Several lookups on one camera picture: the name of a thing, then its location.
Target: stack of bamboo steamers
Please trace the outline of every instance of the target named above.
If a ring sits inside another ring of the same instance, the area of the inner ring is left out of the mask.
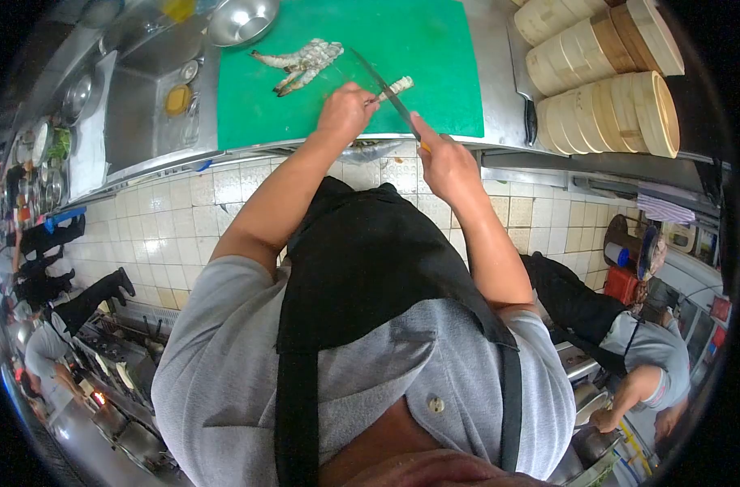
[[[662,76],[683,75],[681,53],[651,0],[514,0],[534,47],[538,137],[566,155],[644,152],[676,157],[675,105]]]

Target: red box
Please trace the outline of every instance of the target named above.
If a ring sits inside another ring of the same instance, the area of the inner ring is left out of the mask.
[[[613,296],[622,304],[628,305],[635,296],[635,287],[638,282],[635,273],[629,269],[611,266],[608,270],[608,279],[605,281],[603,294]]]

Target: black cleaver handle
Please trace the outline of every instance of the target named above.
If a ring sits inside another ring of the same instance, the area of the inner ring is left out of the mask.
[[[524,98],[524,126],[526,128],[525,143],[532,146],[537,139],[537,112],[535,112],[535,103],[529,98]]]

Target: white tile floor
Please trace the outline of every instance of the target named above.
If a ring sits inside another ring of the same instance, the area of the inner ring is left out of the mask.
[[[329,174],[356,190],[393,183],[466,260],[459,222],[424,182],[415,144],[403,144],[389,156],[362,165],[335,163]],[[280,162],[265,159],[171,176],[92,204],[85,235],[66,245],[54,273],[74,267],[76,287],[88,287],[123,266],[137,290],[131,300],[180,309],[220,234]],[[483,187],[520,252],[540,251],[593,289],[603,287],[608,272],[600,255],[608,222],[617,213],[638,215],[626,200],[587,199],[546,185],[484,181]]]

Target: yellow pipe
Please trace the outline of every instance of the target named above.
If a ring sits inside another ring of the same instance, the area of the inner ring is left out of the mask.
[[[645,470],[646,473],[650,477],[651,467],[649,467],[649,462],[646,461],[646,457],[643,455],[643,450],[640,448],[638,443],[635,441],[635,436],[629,433],[629,430],[627,429],[623,421],[620,421],[618,425],[621,426],[621,431],[623,431],[624,434],[627,436],[627,439],[629,440],[629,443],[632,445],[632,448],[635,449],[635,452],[638,453],[638,456],[640,457],[640,461],[643,463],[643,470]]]

